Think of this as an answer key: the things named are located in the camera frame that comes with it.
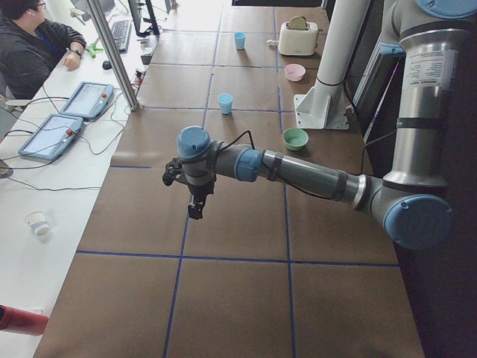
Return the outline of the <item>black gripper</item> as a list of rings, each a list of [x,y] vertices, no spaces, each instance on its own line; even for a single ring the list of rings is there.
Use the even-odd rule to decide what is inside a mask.
[[[204,185],[188,185],[192,199],[188,205],[188,215],[190,219],[199,220],[203,218],[203,208],[206,205],[208,195],[214,193],[215,183],[210,181]]]

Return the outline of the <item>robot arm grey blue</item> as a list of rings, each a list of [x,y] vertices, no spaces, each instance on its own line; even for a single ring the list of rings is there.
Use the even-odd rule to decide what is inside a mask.
[[[294,97],[298,128],[318,131],[318,144],[304,156],[290,157],[238,140],[213,140],[198,126],[177,135],[177,157],[165,167],[165,185],[185,184],[188,214],[201,219],[217,176],[242,182],[258,177],[279,181],[308,195],[341,201],[370,214],[402,247],[420,250],[445,240],[453,211],[445,201],[440,173],[458,56],[476,26],[474,1],[386,1],[379,45],[382,53],[403,55],[405,65],[394,158],[383,178],[334,169],[341,149],[329,139],[346,122],[346,77],[367,1],[337,1],[315,85]]]

